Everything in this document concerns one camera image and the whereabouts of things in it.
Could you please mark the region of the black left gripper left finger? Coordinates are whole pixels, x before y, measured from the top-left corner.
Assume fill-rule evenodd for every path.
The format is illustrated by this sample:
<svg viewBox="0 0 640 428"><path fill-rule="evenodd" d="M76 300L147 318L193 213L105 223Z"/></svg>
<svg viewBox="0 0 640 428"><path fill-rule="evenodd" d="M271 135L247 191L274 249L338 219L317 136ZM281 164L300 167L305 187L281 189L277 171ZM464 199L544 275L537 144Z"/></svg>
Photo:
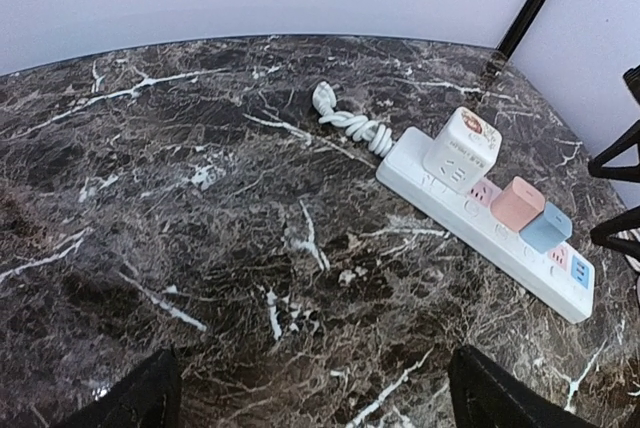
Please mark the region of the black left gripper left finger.
<svg viewBox="0 0 640 428"><path fill-rule="evenodd" d="M181 383L174 350L160 349L56 427L179 427Z"/></svg>

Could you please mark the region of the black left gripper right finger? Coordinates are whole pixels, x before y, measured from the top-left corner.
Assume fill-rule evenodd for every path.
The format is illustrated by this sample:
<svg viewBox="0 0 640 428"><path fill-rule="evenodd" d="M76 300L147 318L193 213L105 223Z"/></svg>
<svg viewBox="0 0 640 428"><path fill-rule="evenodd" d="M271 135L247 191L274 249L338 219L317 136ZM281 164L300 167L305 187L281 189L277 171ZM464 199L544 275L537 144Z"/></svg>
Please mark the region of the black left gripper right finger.
<svg viewBox="0 0 640 428"><path fill-rule="evenodd" d="M471 345L452 354L448 378L458 427L589 427L536 394Z"/></svg>

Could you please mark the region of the small blue charger plug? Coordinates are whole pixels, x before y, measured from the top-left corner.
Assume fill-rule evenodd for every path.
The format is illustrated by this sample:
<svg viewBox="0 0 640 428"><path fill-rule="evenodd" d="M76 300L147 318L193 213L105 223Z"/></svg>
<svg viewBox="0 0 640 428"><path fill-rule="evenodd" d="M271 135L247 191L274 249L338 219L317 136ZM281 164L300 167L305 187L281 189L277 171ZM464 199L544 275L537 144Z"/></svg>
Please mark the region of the small blue charger plug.
<svg viewBox="0 0 640 428"><path fill-rule="evenodd" d="M547 253L572 236L573 223L568 215L552 202L520 232L521 239L538 253Z"/></svg>

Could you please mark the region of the white multicolour power strip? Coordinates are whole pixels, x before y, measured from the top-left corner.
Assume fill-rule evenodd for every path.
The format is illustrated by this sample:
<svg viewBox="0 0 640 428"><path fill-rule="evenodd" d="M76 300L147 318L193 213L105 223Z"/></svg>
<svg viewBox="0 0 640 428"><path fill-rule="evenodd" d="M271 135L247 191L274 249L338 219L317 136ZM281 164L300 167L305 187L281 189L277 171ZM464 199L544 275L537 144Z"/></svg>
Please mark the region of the white multicolour power strip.
<svg viewBox="0 0 640 428"><path fill-rule="evenodd" d="M422 167L432 138L408 128L383 158L377 180L501 269L572 324L591 317L595 268L563 242L539 253L491 214L489 203L458 194Z"/></svg>

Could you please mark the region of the small pink charger plug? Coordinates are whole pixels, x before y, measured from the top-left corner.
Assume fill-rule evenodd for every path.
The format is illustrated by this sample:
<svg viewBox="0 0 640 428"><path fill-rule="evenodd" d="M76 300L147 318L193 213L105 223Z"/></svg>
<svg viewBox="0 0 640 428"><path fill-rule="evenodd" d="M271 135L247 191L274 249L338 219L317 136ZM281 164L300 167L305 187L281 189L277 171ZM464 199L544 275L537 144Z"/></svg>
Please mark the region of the small pink charger plug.
<svg viewBox="0 0 640 428"><path fill-rule="evenodd" d="M529 182L515 176L491 202L494 218L513 232L520 232L544 211L545 196Z"/></svg>

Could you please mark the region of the white cube socket adapter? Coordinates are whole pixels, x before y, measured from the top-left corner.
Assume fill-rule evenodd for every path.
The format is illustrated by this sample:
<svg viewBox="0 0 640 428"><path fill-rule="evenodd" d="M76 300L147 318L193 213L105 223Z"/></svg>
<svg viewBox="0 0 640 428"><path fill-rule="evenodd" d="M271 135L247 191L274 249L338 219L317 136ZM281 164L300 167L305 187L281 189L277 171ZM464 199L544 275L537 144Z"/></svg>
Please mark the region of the white cube socket adapter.
<svg viewBox="0 0 640 428"><path fill-rule="evenodd" d="M459 107L433 139L422 166L454 192L466 194L495 165L501 144L496 128Z"/></svg>

